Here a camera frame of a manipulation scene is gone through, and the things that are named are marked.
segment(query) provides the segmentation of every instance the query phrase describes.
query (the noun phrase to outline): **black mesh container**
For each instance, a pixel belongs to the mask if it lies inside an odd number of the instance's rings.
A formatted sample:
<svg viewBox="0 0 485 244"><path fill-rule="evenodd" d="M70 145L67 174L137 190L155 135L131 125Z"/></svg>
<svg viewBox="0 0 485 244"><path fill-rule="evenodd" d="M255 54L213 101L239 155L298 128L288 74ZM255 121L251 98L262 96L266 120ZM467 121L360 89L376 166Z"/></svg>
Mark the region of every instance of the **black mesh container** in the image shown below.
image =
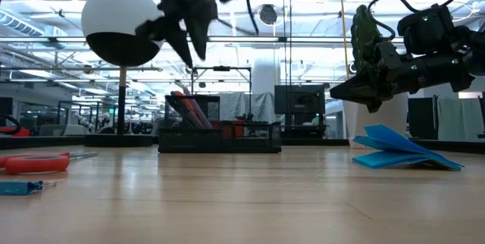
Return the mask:
<svg viewBox="0 0 485 244"><path fill-rule="evenodd" d="M158 133L158 151L225 152L222 129L219 127L219 114L219 96L166 95L164 126Z"/></svg>
<svg viewBox="0 0 485 244"><path fill-rule="evenodd" d="M280 123L221 122L224 144L232 152L278 153L281 152Z"/></svg>

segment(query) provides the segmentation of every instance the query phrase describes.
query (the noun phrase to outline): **white sphere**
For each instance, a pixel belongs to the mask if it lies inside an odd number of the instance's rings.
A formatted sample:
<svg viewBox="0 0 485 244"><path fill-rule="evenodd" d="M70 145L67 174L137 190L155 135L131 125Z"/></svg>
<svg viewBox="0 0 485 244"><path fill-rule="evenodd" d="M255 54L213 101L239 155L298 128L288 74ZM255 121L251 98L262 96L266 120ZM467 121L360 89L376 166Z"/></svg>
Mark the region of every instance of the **white sphere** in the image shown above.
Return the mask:
<svg viewBox="0 0 485 244"><path fill-rule="evenodd" d="M161 42L135 36L135 29L161 16L152 0L87 0L81 26L91 49L103 60L134 67L152 60Z"/></svg>

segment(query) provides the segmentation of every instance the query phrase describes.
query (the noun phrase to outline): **table surface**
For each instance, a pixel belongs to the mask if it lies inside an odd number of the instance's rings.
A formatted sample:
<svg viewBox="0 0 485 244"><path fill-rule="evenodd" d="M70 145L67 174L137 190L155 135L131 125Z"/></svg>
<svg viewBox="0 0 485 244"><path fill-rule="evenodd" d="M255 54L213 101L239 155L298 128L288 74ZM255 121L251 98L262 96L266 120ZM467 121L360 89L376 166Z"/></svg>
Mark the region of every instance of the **table surface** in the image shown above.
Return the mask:
<svg viewBox="0 0 485 244"><path fill-rule="evenodd" d="M62 152L66 148L2 151ZM70 147L72 152L92 151ZM346 147L279 155L159 155L96 149L55 180L0 197L2 244L483 243L485 155L445 154L462 172L372 170Z"/></svg>

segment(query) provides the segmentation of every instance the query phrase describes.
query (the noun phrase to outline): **folded blue paper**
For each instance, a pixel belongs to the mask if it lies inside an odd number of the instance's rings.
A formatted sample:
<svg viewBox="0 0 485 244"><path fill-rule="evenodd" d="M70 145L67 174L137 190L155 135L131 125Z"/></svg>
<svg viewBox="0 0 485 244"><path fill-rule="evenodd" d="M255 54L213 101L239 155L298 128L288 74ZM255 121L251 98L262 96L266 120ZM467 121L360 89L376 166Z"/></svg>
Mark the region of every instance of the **folded blue paper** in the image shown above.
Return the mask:
<svg viewBox="0 0 485 244"><path fill-rule="evenodd" d="M0 195L26 196L42 190L42 181L0 180Z"/></svg>
<svg viewBox="0 0 485 244"><path fill-rule="evenodd" d="M384 125L365 127L365 132L368 136L357 136L354 142L380 150L353 158L356 163L366 167L380 168L417 163L456 171L460 171L463 167L440 154L416 145Z"/></svg>

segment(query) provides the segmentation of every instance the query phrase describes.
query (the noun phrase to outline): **black monitor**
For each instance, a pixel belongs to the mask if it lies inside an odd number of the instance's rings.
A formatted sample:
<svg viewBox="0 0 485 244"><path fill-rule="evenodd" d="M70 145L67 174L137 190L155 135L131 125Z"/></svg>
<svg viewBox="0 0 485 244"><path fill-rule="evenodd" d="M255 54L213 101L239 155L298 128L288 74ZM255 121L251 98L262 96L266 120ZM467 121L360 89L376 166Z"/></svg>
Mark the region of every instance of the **black monitor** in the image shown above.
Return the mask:
<svg viewBox="0 0 485 244"><path fill-rule="evenodd" d="M323 85L291 85L274 87L275 114L324 114Z"/></svg>

